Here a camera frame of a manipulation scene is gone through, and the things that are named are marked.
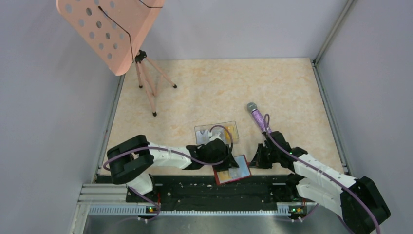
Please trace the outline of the white credit card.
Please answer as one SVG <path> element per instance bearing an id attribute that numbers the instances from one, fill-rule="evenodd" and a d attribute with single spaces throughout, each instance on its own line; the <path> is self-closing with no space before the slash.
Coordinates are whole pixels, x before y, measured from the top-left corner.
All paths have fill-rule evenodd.
<path id="1" fill-rule="evenodd" d="M 248 173 L 245 172 L 242 168 L 229 168 L 228 173 L 229 173 L 230 179 L 233 179 L 233 180 L 240 179 L 248 175 Z"/>

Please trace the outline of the red leather card holder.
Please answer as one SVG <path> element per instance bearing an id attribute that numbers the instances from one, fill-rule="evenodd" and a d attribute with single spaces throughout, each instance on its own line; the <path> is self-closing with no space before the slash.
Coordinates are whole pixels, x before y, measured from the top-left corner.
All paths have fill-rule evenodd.
<path id="1" fill-rule="evenodd" d="M 218 181 L 218 178 L 217 178 L 217 171 L 214 170 L 215 181 L 216 181 L 216 184 L 217 184 L 217 185 L 223 185 L 223 184 L 232 183 L 232 182 L 239 181 L 239 180 L 241 180 L 241 179 L 245 179 L 245 178 L 248 178 L 248 177 L 251 177 L 251 176 L 252 176 L 252 173 L 251 173 L 251 171 L 250 171 L 249 164 L 248 164 L 248 162 L 247 162 L 247 160 L 246 160 L 245 155 L 236 156 L 236 157 L 234 157 L 234 159 L 235 159 L 235 161 L 238 163 L 239 168 L 242 168 L 245 172 L 248 173 L 248 175 L 245 176 L 245 177 L 243 177 L 243 178 L 240 178 L 240 179 L 235 179 L 235 180 L 231 179 L 231 180 L 229 180 L 229 181 L 226 181 L 225 183 L 220 183 L 220 182 Z"/>

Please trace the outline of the clear plastic card tray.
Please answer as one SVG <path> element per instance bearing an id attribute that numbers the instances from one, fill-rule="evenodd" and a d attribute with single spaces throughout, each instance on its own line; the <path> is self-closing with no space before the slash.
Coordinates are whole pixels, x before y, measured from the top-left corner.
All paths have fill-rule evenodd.
<path id="1" fill-rule="evenodd" d="M 225 144 L 230 144 L 231 142 L 237 144 L 239 141 L 239 133 L 235 121 L 195 126 L 194 131 L 196 144 L 198 145 L 207 144 L 214 136 L 219 136 Z"/>

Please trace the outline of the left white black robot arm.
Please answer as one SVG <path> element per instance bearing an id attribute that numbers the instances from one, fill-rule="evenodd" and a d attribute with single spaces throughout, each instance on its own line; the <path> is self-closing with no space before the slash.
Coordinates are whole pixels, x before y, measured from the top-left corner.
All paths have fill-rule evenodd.
<path id="1" fill-rule="evenodd" d="M 151 166 L 182 170 L 212 166 L 217 172 L 224 171 L 239 166 L 232 148 L 218 136 L 207 144 L 167 147 L 147 141 L 145 135 L 137 135 L 109 149 L 103 168 L 110 171 L 113 184 L 126 184 L 148 202 L 156 196 L 154 180 L 147 172 Z"/>

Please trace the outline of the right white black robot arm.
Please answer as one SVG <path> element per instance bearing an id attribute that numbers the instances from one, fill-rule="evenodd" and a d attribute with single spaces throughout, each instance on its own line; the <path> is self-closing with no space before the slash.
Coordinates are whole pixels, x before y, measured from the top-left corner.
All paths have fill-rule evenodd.
<path id="1" fill-rule="evenodd" d="M 250 165 L 271 169 L 278 163 L 291 171 L 286 196 L 292 201 L 309 199 L 332 211 L 354 234 L 370 234 L 391 216 L 372 179 L 356 178 L 321 163 L 306 150 L 292 148 L 279 131 L 263 133 Z"/>

